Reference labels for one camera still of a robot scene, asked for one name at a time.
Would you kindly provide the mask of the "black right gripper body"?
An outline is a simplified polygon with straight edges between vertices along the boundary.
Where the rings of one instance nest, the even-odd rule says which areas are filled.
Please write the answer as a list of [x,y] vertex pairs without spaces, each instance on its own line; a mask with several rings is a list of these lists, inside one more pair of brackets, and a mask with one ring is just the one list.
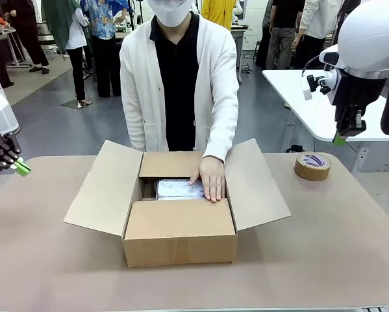
[[388,78],[388,75],[382,79],[360,78],[344,70],[337,70],[337,74],[338,82],[331,98],[331,104],[336,107],[355,105],[366,108],[379,98]]

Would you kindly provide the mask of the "bubble-wrapped clock bundle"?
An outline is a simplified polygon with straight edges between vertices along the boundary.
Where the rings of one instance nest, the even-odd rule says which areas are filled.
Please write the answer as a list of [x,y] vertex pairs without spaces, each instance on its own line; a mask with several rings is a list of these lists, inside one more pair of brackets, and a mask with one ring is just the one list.
[[205,197],[200,180],[190,183],[189,179],[161,179],[157,183],[157,200],[191,200]]

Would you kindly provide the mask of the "brown cardboard box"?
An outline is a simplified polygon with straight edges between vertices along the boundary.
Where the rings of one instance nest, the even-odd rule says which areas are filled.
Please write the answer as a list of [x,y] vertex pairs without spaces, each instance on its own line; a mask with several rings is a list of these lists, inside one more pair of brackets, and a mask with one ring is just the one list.
[[129,267],[231,263],[239,232],[290,216],[255,139],[233,147],[225,162],[225,197],[177,199],[164,180],[188,178],[202,154],[141,152],[103,143],[65,222],[122,239]]

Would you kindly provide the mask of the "person's left hand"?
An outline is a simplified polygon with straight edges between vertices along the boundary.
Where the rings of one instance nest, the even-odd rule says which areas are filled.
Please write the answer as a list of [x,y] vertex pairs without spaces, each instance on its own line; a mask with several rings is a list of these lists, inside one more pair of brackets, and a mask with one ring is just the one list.
[[189,185],[193,185],[198,179],[203,184],[204,196],[207,200],[216,203],[225,196],[224,163],[213,156],[203,157],[190,177]]

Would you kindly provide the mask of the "white side table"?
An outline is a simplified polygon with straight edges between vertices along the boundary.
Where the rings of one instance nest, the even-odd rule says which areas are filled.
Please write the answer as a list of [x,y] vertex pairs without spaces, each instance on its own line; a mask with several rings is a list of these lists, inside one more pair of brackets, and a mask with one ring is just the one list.
[[[333,141],[336,134],[335,107],[320,91],[312,93],[312,99],[305,99],[301,87],[301,71],[264,70],[262,74],[314,137],[324,142]],[[370,103],[362,118],[366,122],[366,130],[346,141],[389,142],[389,135],[384,134],[380,126],[385,103],[386,98],[383,96]]]

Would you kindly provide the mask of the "brown packing tape roll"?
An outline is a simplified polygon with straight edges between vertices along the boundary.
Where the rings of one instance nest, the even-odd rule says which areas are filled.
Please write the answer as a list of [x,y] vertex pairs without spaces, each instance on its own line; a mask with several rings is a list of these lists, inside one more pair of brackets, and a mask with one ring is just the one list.
[[319,153],[303,152],[295,160],[294,172],[307,181],[324,181],[331,169],[331,161]]

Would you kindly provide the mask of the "black vertical pole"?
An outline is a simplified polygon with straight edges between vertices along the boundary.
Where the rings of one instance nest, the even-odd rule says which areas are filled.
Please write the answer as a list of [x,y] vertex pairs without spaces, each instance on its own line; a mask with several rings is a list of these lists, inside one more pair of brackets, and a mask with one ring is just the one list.
[[337,22],[336,22],[336,27],[334,28],[333,31],[333,37],[331,39],[331,45],[337,44],[338,41],[338,34],[340,32],[340,28],[345,20],[345,15],[347,14],[348,8],[351,6],[353,0],[343,0],[340,10],[337,15]]

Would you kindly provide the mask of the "bystander in beige jacket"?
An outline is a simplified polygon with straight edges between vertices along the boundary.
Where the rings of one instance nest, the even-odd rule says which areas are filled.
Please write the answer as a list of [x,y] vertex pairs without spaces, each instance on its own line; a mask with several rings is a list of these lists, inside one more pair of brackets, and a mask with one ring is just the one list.
[[327,35],[336,26],[341,6],[342,0],[305,0],[298,33],[291,45],[295,69],[303,69],[321,53]]

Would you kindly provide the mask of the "bystander in black shirt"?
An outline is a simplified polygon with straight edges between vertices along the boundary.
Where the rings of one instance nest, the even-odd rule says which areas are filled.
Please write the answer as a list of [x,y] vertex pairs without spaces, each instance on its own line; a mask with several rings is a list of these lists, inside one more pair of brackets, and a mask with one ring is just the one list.
[[273,0],[270,15],[271,34],[266,69],[288,69],[292,59],[292,42],[301,21],[305,0]]

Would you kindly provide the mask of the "bystander in dark trousers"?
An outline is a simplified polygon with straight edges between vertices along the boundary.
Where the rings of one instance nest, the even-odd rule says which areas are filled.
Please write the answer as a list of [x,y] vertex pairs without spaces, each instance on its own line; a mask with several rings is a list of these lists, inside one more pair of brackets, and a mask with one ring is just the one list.
[[49,62],[38,40],[34,5],[31,0],[7,0],[5,15],[18,33],[31,60],[30,72],[49,73]]

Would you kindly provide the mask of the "bystander with green scarf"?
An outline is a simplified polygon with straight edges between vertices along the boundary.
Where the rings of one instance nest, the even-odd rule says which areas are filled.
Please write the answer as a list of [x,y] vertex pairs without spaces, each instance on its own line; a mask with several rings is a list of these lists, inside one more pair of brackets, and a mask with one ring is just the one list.
[[77,108],[92,102],[86,99],[83,79],[83,48],[87,46],[84,28],[89,25],[77,0],[42,0],[42,14],[49,32],[61,52],[69,56]]

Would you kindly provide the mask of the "bystander in blue floral shirt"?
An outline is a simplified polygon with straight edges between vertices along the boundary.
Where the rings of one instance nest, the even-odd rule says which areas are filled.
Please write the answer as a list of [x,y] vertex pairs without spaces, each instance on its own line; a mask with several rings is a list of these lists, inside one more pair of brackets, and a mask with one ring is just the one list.
[[97,93],[101,98],[120,96],[120,60],[116,47],[116,25],[125,20],[127,0],[80,0],[90,22],[94,49]]

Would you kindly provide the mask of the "person in white cardigan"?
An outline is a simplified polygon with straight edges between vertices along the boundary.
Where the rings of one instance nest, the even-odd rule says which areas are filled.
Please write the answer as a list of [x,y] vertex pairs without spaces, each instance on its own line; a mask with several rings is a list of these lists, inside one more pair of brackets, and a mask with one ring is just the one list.
[[[194,89],[195,142],[205,152],[212,114],[238,109],[236,46],[229,30],[202,16],[196,53],[199,71]],[[119,52],[123,111],[131,145],[139,151],[169,151],[166,140],[165,87],[160,74],[151,22],[122,41]]]

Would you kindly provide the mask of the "bystander in yellow top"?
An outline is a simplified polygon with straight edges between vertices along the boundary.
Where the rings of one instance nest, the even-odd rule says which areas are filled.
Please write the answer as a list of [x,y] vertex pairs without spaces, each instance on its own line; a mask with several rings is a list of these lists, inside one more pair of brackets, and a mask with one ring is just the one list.
[[201,15],[230,31],[235,4],[236,0],[203,0]]

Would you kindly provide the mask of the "white face mask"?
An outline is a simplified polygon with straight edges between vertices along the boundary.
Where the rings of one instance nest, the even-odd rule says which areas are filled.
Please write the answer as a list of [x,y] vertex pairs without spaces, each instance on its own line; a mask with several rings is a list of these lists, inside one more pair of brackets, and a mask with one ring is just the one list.
[[166,27],[179,26],[192,7],[192,0],[147,0],[157,19]]

